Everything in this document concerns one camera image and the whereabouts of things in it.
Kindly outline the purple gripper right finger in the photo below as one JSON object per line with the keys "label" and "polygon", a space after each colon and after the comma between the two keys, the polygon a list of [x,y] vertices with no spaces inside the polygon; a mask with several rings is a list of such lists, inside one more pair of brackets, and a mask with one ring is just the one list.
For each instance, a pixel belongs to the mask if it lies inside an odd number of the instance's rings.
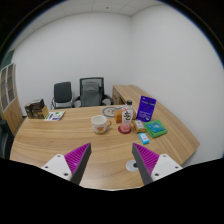
{"label": "purple gripper right finger", "polygon": [[144,184],[152,183],[182,169],[169,155],[158,155],[137,143],[132,145],[132,154]]}

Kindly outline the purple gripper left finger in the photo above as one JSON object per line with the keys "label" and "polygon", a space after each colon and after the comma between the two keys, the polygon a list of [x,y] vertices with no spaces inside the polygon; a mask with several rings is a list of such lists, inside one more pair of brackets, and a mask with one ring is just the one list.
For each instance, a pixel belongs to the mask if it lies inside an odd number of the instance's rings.
{"label": "purple gripper left finger", "polygon": [[91,144],[84,144],[66,155],[56,154],[42,169],[73,183],[80,183],[91,155]]}

